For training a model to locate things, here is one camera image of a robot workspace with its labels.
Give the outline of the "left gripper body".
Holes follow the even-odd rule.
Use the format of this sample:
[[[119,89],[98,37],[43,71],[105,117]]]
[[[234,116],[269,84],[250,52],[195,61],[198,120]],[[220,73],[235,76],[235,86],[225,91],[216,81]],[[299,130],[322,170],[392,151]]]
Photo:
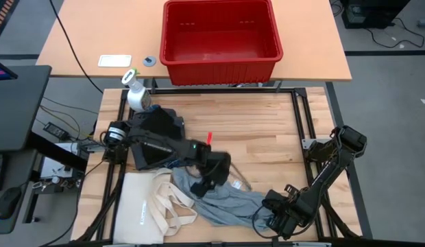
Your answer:
[[[210,147],[196,149],[195,166],[201,176],[203,187],[215,187],[227,181],[231,156],[227,152],[212,151]]]

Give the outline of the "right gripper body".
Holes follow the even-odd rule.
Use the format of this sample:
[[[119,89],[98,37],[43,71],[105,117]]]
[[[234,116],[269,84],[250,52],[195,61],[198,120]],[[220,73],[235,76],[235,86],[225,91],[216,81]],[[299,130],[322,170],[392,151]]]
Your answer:
[[[290,193],[284,203],[280,235],[293,237],[306,232],[314,221],[313,210],[302,204],[298,193]]]

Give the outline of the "light grey small cloth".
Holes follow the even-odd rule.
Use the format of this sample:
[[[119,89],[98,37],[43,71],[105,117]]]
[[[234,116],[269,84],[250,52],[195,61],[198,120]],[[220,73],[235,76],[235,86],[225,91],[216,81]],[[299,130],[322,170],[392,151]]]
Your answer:
[[[173,183],[186,196],[194,200],[197,212],[215,226],[255,227],[259,231],[268,229],[267,220],[273,213],[262,207],[264,195],[256,191],[242,191],[229,182],[216,186],[198,198],[190,188],[200,179],[188,174],[184,168],[173,169]]]

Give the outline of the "red plastic laundry bin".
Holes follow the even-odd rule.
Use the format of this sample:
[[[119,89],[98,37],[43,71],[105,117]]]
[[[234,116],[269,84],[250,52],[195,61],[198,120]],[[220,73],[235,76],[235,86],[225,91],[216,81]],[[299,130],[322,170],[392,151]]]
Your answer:
[[[269,81],[283,57],[271,0],[168,0],[160,63],[172,84]]]

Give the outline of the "cream canvas tote bag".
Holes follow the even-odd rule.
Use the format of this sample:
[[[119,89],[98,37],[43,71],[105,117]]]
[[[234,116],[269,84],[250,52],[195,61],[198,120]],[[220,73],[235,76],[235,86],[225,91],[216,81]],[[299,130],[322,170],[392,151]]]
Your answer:
[[[127,173],[117,209],[114,244],[162,244],[197,218],[194,200],[171,182],[172,171]]]

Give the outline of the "white spray bottle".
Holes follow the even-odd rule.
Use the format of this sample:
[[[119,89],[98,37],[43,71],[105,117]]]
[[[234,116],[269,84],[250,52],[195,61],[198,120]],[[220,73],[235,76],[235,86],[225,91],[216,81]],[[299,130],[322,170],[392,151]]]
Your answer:
[[[129,69],[122,77],[121,83],[129,88],[127,101],[132,110],[143,112],[151,106],[151,97],[144,85],[144,79],[137,78],[136,69]]]

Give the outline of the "white rectangular pad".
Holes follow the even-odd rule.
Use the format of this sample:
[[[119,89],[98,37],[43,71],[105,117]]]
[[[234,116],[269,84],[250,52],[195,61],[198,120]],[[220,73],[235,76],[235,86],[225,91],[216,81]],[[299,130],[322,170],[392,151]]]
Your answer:
[[[131,65],[131,55],[101,55],[97,63],[98,67],[129,67]]]

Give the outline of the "white electronics box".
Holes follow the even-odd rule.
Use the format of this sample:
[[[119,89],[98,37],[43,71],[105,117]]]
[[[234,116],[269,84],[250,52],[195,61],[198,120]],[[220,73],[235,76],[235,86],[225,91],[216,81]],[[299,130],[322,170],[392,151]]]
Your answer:
[[[80,149],[79,143],[57,143],[56,145],[82,159],[88,158],[87,153]],[[62,178],[79,178],[81,174],[82,173],[78,170],[68,168],[51,158],[44,158],[40,177],[44,179],[53,178],[54,176]]]

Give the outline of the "black power brick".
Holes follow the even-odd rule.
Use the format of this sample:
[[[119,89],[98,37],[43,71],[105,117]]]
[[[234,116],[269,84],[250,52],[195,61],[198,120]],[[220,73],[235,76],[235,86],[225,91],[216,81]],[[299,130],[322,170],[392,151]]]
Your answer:
[[[69,138],[69,133],[66,130],[60,128],[52,122],[47,123],[43,130],[61,141],[67,140]]]

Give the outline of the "light wooden desk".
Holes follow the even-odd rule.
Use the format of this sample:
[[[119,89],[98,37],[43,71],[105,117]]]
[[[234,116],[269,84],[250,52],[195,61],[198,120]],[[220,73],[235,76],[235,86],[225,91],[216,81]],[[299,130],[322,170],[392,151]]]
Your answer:
[[[163,5],[167,0],[64,0],[37,63],[57,77],[120,78],[124,68],[98,67],[101,55],[131,55],[144,78],[165,78],[167,68],[143,65],[160,53]],[[271,0],[283,58],[279,80],[352,79],[329,0]]]

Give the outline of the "black computer mouse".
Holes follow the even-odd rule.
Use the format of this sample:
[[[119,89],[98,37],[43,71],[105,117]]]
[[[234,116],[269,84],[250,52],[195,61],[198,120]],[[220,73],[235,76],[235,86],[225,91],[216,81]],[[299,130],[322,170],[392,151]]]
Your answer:
[[[12,187],[4,192],[0,197],[0,220],[6,220],[12,217],[21,195],[22,191],[20,187]]]

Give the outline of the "black side desk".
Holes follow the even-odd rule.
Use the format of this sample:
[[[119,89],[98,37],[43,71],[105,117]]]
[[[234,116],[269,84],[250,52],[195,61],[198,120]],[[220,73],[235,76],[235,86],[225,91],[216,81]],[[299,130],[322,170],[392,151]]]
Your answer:
[[[39,148],[48,140],[32,131],[52,68],[11,66],[17,75],[0,80],[0,152]]]

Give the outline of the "computer screen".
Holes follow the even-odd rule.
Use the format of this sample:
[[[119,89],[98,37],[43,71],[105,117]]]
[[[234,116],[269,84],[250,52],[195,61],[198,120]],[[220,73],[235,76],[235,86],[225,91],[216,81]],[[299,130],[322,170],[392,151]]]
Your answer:
[[[0,63],[0,80],[15,80],[18,75]]]

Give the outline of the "black panel with orange stripes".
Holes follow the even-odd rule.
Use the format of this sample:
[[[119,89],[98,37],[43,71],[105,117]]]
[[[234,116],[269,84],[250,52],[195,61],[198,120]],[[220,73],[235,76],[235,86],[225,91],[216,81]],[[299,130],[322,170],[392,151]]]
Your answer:
[[[0,0],[0,32],[4,29],[19,0]]]

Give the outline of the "black aluminium table frame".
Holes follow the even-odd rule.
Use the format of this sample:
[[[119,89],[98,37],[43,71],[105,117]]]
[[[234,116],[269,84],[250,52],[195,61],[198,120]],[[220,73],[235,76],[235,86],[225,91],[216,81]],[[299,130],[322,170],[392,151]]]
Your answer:
[[[97,120],[96,139],[111,121],[127,118],[129,107],[120,108],[123,89],[106,89]],[[188,138],[206,140],[212,132],[212,148],[227,151],[232,162],[248,180],[254,191],[266,193],[274,189],[284,193],[285,185],[297,188],[311,183],[307,175],[311,167],[316,177],[320,166],[304,164],[302,139],[327,139],[334,128],[324,88],[301,89],[156,89],[153,102],[173,108],[183,116]],[[340,218],[357,235],[364,235],[359,224],[356,203],[351,192],[350,175],[343,172],[329,191],[330,203]],[[88,175],[80,196],[78,214],[71,240],[78,239],[90,226],[101,208],[107,184],[108,164],[102,163]],[[321,209],[317,227],[292,237],[292,241],[318,240],[318,237],[343,237],[333,228]],[[182,226],[173,236],[165,237],[165,244],[207,243],[213,246],[234,245],[239,242],[264,244],[268,239],[259,237],[244,226],[213,226],[198,217],[192,224]]]

